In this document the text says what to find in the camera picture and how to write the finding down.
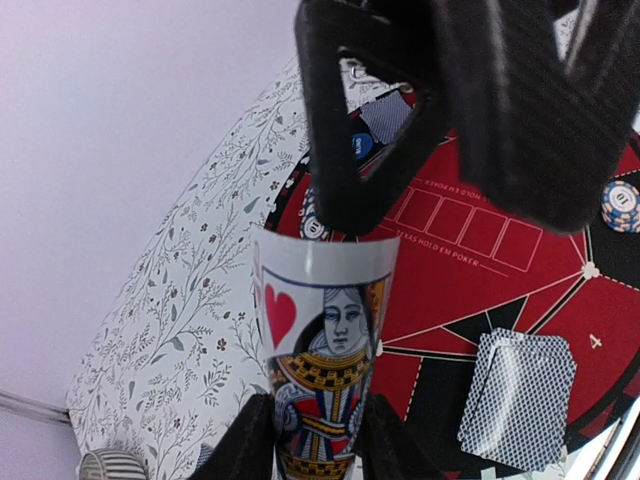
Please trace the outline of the white blue chip row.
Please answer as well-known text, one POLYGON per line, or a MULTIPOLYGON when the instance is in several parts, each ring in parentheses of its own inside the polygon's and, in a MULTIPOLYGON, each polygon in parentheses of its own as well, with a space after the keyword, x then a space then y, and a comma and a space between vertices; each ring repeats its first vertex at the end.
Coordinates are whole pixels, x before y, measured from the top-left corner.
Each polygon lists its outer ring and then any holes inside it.
POLYGON ((315 193, 313 189, 309 187, 304 193, 302 207, 299 210, 299 234, 303 240, 327 241, 331 229, 318 220, 314 201, 315 193))

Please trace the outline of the white blue chip stack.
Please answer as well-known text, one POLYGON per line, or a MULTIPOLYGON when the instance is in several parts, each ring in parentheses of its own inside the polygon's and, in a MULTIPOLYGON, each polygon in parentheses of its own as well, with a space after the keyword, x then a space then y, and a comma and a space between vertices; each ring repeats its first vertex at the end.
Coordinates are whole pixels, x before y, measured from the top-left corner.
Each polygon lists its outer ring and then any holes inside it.
POLYGON ((628 182, 608 183, 601 197, 601 217, 612 230, 639 232, 639 190, 628 182))

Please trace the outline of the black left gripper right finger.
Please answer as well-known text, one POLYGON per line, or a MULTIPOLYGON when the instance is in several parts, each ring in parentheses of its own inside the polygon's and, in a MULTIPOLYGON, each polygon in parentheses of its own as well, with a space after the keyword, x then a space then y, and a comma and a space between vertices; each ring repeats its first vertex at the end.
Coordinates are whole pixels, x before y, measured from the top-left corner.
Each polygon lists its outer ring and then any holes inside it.
POLYGON ((444 479, 384 395, 367 395, 359 432, 363 478, 444 479))

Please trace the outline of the queen of hearts card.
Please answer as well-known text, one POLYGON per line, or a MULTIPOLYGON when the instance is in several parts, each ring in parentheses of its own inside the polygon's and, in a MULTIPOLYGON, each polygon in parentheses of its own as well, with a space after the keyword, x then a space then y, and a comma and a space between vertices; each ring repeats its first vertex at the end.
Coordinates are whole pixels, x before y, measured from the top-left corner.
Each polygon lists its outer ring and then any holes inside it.
POLYGON ((349 479, 400 241, 252 237, 278 476, 349 479))

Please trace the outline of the blue small blind button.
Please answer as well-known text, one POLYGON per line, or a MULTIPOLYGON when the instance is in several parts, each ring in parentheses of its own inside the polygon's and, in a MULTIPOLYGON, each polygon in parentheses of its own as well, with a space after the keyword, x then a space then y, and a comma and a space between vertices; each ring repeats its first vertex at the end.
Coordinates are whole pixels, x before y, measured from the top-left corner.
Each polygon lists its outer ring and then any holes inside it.
POLYGON ((357 161, 366 159, 374 147, 373 138, 367 133, 352 136, 352 150, 357 161))

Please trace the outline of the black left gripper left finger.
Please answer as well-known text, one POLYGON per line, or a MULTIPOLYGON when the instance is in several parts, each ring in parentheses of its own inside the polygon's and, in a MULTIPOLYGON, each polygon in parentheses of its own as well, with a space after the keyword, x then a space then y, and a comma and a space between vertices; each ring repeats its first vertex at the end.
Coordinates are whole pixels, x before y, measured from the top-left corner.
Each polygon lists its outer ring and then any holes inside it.
POLYGON ((272 411, 269 394, 252 395, 190 479, 271 479, 275 444, 272 411))

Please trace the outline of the blue card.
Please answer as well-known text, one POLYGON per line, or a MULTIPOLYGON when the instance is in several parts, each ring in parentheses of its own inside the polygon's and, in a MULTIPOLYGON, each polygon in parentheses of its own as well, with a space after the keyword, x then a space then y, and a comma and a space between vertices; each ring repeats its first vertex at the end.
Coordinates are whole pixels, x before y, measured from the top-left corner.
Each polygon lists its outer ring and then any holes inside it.
POLYGON ((576 370, 560 336, 482 334, 457 433, 461 451, 522 471, 558 462, 576 370))
POLYGON ((392 91, 360 107, 360 117, 374 139, 383 145, 393 142, 411 113, 412 108, 399 91, 392 91))

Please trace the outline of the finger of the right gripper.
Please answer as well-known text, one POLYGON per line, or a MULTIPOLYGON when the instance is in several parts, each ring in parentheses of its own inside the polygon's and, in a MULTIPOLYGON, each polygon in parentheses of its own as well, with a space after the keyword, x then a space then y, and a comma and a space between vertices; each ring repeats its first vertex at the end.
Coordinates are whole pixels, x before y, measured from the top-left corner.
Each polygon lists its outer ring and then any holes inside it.
POLYGON ((584 1, 565 54, 546 1, 438 1, 460 176, 558 233, 586 226, 639 107, 639 5, 584 1))
POLYGON ((425 1, 303 1, 294 30, 319 220, 366 235, 451 129, 431 9, 425 1), (386 83, 408 83, 416 94, 415 108, 366 178, 352 149, 343 58, 386 83))

